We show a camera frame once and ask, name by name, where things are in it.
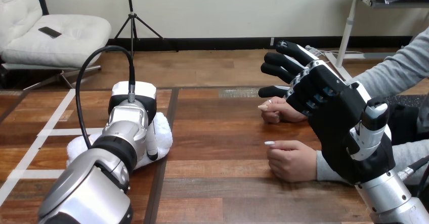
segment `white chair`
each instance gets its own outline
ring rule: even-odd
[[[40,32],[49,27],[62,35],[57,38]],[[6,70],[61,70],[61,73],[26,89],[34,89],[77,75],[92,52],[106,45],[109,22],[86,15],[45,15],[39,0],[0,0],[0,58]],[[90,63],[92,65],[100,55]],[[101,66],[87,71],[101,70]]]

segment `wall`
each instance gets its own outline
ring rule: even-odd
[[[107,19],[113,38],[129,13],[128,0],[46,0],[51,14]],[[351,0],[133,0],[134,11],[169,38],[340,36]],[[352,35],[412,35],[426,10],[357,7]],[[130,36],[127,26],[120,37]],[[138,23],[139,37],[155,37]]]

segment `person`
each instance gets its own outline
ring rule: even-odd
[[[361,82],[369,95],[388,97],[397,95],[429,76],[429,28],[409,45],[387,57],[382,63],[354,77],[348,83]],[[258,108],[268,123],[301,122],[306,117],[295,111],[285,99],[274,97]],[[394,171],[429,155],[429,94],[419,108],[390,105],[388,123],[392,131]],[[320,151],[299,141],[275,141],[267,150],[269,166],[275,176],[288,182],[341,181],[326,163]],[[409,177],[405,184],[417,185],[427,165]]]

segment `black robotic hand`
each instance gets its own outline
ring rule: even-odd
[[[259,96],[285,97],[308,116],[323,157],[349,183],[364,183],[393,169],[387,104],[370,99],[358,82],[346,85],[328,65],[294,43],[281,41],[276,51],[280,54],[265,55],[261,71],[290,83],[290,88],[265,87]]]

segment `human hand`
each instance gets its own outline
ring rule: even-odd
[[[316,151],[299,141],[276,141],[267,150],[274,175],[287,182],[317,179]]]
[[[261,117],[264,121],[268,123],[278,123],[280,120],[300,122],[307,119],[305,115],[294,110],[285,99],[273,97],[270,100],[272,103],[267,100],[262,105],[258,106],[262,111]]]

